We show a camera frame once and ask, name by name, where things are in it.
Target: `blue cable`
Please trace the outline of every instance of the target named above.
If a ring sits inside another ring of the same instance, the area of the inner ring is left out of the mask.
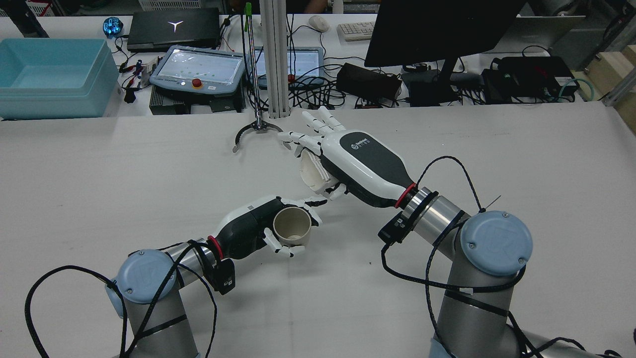
[[[563,86],[561,86],[561,90],[558,91],[558,96],[556,97],[557,100],[563,96],[563,91],[565,90],[566,86],[568,86],[570,83],[576,82],[576,81],[581,81],[581,82],[585,83],[587,86],[590,87],[590,101],[593,101],[594,100],[594,86],[590,83],[590,81],[584,80],[582,78],[573,78],[573,79],[569,80],[568,82],[566,82]]]

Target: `keyboard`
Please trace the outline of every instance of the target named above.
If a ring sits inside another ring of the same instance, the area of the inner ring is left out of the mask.
[[[375,21],[338,24],[338,35],[345,41],[371,39],[373,26],[375,26]]]

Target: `white cup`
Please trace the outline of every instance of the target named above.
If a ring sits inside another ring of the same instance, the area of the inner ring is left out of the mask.
[[[289,247],[307,245],[311,227],[312,219],[309,214],[295,206],[284,208],[274,217],[274,234],[280,243]]]

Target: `robot finger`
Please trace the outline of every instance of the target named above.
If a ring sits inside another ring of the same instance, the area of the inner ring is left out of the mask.
[[[282,132],[278,133],[280,140],[286,143],[294,143],[311,150],[315,155],[321,155],[322,150],[318,139],[320,137],[311,137],[298,132]]]
[[[321,106],[320,108],[318,108],[318,114],[322,117],[322,121],[327,123],[327,125],[330,126],[334,131],[344,131],[347,129],[344,125],[342,125],[342,123],[340,123],[334,116],[331,115],[327,108]]]
[[[304,111],[303,118],[305,119],[307,126],[320,135],[324,136],[326,134],[333,133],[333,129],[330,126],[311,115],[311,113]]]
[[[335,200],[346,193],[347,193],[347,186],[344,185],[343,183],[338,183],[338,185],[333,187],[331,190],[325,190],[325,193],[323,195],[329,200]]]
[[[313,197],[313,198],[309,198],[309,199],[318,199],[318,200],[320,200],[319,197]],[[312,208],[311,206],[307,205],[307,200],[306,199],[305,200],[291,200],[291,199],[281,198],[280,201],[283,204],[290,204],[290,205],[294,205],[294,206],[297,206],[299,208],[305,209],[305,211],[307,211],[309,216],[311,216],[311,218],[316,221],[316,224],[318,224],[318,225],[322,224],[322,219],[320,219],[320,216],[318,216],[318,213],[314,210],[314,208]]]
[[[276,240],[276,237],[274,236],[272,230],[269,230],[269,228],[265,228],[265,230],[263,230],[263,233],[265,234],[265,238],[263,240],[275,254],[282,254],[284,256],[294,257],[294,255],[298,255],[301,252],[305,251],[305,247],[302,245],[294,247],[281,245],[280,242]]]
[[[279,253],[280,250],[282,250],[282,245],[278,240],[276,240],[272,230],[266,227],[265,230],[263,230],[263,234],[265,234],[263,241],[265,241],[267,246],[272,249],[272,252],[275,254]]]

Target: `light blue plastic bin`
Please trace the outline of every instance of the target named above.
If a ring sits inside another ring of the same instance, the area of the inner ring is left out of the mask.
[[[0,117],[101,117],[118,76],[104,39],[5,39]]]

